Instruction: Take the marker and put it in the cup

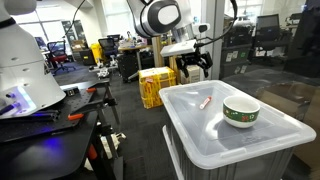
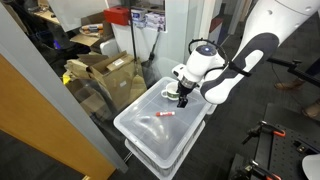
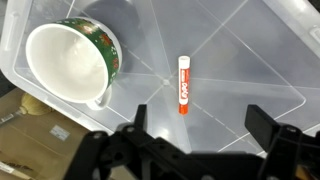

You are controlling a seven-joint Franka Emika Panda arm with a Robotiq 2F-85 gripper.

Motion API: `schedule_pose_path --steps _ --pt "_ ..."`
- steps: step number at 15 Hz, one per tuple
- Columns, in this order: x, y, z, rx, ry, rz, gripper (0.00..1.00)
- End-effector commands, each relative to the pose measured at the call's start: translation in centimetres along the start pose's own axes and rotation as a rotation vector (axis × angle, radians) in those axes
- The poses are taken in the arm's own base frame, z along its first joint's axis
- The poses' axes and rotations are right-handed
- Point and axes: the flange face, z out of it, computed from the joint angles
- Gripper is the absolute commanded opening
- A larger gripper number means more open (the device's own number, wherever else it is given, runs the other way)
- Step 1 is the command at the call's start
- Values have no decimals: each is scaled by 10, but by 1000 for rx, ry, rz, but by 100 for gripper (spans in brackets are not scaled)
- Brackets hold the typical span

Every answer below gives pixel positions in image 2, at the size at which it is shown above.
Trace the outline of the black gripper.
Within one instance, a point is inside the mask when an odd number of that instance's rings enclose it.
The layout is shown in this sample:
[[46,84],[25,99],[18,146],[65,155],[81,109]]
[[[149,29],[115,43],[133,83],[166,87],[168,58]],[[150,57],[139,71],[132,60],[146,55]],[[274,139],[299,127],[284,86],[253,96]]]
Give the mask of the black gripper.
[[177,92],[179,93],[179,101],[177,104],[178,108],[185,108],[186,105],[188,104],[188,99],[187,98],[183,98],[186,97],[188,94],[190,94],[194,89],[194,84],[193,83],[183,83],[183,82],[179,82],[178,83],[178,90]]

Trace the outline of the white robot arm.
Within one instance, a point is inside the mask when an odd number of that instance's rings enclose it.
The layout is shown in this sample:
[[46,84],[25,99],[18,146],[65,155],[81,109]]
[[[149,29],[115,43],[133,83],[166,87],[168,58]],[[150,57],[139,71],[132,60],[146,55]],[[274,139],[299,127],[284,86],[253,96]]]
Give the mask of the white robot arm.
[[319,9],[320,0],[258,0],[246,20],[233,58],[213,44],[202,44],[190,52],[180,74],[177,106],[186,107],[187,95],[195,87],[200,88],[207,102],[214,105],[225,102],[243,77],[249,77],[259,62],[269,59]]

